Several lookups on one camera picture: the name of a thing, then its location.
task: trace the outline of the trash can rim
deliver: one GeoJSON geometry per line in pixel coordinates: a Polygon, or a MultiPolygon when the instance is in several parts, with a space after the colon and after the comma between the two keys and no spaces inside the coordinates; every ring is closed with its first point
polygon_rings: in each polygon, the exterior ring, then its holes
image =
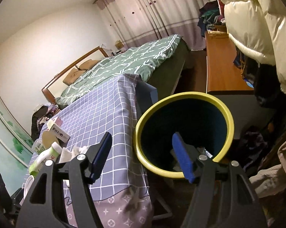
{"type": "Polygon", "coordinates": [[[162,108],[163,106],[167,105],[168,103],[181,100],[181,99],[187,99],[187,98],[195,98],[207,101],[214,106],[216,106],[220,112],[223,114],[226,125],[227,125],[227,136],[225,143],[221,149],[221,151],[213,158],[213,161],[219,162],[221,159],[225,156],[227,151],[229,150],[229,147],[232,143],[233,137],[234,137],[234,120],[232,117],[232,114],[228,107],[218,98],[202,92],[183,92],[183,93],[177,93],[171,96],[168,96],[157,103],[155,103],[153,106],[151,106],[139,119],[139,121],[136,124],[136,128],[133,135],[133,147],[134,151],[139,159],[139,161],[150,171],[152,171],[155,174],[158,174],[163,177],[169,177],[169,178],[184,178],[184,175],[182,172],[172,172],[167,170],[162,170],[155,165],[153,165],[144,155],[141,147],[141,134],[142,134],[142,128],[146,121],[154,114],[157,110],[162,108]]]}

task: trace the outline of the pillow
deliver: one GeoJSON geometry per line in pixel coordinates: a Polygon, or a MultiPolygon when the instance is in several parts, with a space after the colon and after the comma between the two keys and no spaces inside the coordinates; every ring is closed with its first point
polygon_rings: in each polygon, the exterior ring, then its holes
{"type": "Polygon", "coordinates": [[[63,80],[63,83],[65,83],[67,86],[70,86],[85,72],[85,70],[77,70],[73,68],[63,80]]]}
{"type": "Polygon", "coordinates": [[[92,69],[95,65],[98,64],[100,60],[87,60],[86,62],[82,63],[80,66],[79,66],[79,69],[81,70],[90,70],[92,69]]]}

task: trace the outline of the desk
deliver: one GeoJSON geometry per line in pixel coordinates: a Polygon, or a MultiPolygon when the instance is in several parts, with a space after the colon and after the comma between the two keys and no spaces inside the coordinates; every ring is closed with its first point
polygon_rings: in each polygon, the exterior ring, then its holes
{"type": "Polygon", "coordinates": [[[254,90],[242,79],[241,70],[233,63],[237,54],[234,43],[228,36],[216,38],[207,32],[205,39],[206,92],[223,101],[231,111],[235,123],[234,139],[239,139],[251,125],[263,128],[275,110],[260,107],[254,90]]]}
{"type": "Polygon", "coordinates": [[[236,57],[236,48],[229,39],[216,38],[205,33],[207,52],[207,90],[209,94],[253,94],[241,77],[241,70],[233,61],[236,57]]]}

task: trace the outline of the green duvet cover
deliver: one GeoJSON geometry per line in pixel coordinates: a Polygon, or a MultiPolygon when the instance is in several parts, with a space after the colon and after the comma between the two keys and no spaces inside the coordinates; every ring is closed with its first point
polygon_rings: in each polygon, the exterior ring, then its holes
{"type": "Polygon", "coordinates": [[[92,89],[119,74],[139,74],[147,82],[153,71],[170,58],[181,40],[180,35],[171,35],[154,42],[132,47],[125,53],[101,60],[91,70],[83,73],[56,98],[60,108],[65,108],[92,89]]]}

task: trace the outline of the plastic bottle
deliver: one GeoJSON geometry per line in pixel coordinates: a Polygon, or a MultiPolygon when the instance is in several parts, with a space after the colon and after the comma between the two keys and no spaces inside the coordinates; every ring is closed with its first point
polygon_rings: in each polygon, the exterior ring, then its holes
{"type": "Polygon", "coordinates": [[[36,177],[40,169],[44,165],[44,163],[48,159],[52,159],[55,161],[57,157],[62,153],[62,150],[63,149],[57,142],[52,143],[51,147],[41,152],[41,154],[36,158],[36,160],[29,167],[29,174],[36,177]]]}

